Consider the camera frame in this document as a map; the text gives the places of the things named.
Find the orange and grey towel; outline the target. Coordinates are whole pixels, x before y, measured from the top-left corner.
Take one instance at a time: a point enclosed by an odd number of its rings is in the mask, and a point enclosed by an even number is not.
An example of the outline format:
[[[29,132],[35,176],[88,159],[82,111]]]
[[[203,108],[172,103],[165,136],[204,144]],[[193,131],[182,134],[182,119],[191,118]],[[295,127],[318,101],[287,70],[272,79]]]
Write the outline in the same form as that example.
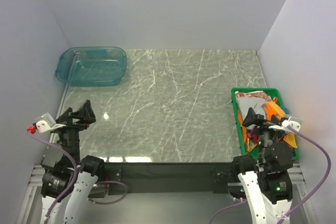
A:
[[[266,113],[265,119],[270,120],[273,114],[279,114],[281,118],[286,115],[285,111],[280,106],[278,106],[274,101],[266,101],[262,104],[262,107],[264,108]],[[241,123],[242,126],[243,119],[241,116],[240,109],[239,109],[239,115],[240,115],[239,122]],[[247,134],[245,139],[245,148],[247,151],[250,151],[253,147],[258,145],[257,136],[251,133],[251,131],[256,128],[257,128],[256,125],[251,125],[249,127],[242,126],[242,129],[245,130],[245,133]]]

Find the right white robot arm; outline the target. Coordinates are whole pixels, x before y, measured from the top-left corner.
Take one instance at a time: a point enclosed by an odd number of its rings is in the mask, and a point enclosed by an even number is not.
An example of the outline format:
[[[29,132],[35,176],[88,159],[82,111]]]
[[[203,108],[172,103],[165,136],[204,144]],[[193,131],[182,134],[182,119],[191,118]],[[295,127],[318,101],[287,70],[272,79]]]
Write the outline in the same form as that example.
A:
[[[255,125],[258,158],[251,155],[234,157],[231,175],[241,182],[253,223],[289,223],[292,206],[292,182],[288,169],[293,167],[292,148],[279,141],[290,133],[290,121],[271,119],[249,108],[242,125]]]

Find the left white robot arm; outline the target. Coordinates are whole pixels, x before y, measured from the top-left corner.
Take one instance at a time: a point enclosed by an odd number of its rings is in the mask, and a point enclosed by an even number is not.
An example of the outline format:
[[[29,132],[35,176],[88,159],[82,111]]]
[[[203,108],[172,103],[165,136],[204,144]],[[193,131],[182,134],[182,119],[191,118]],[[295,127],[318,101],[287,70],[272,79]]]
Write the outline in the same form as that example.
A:
[[[36,121],[39,133],[58,135],[59,141],[49,148],[62,153],[60,160],[43,165],[41,223],[76,223],[93,185],[104,180],[104,160],[80,157],[79,133],[95,121],[89,100],[77,111],[68,108],[57,119],[46,113]]]

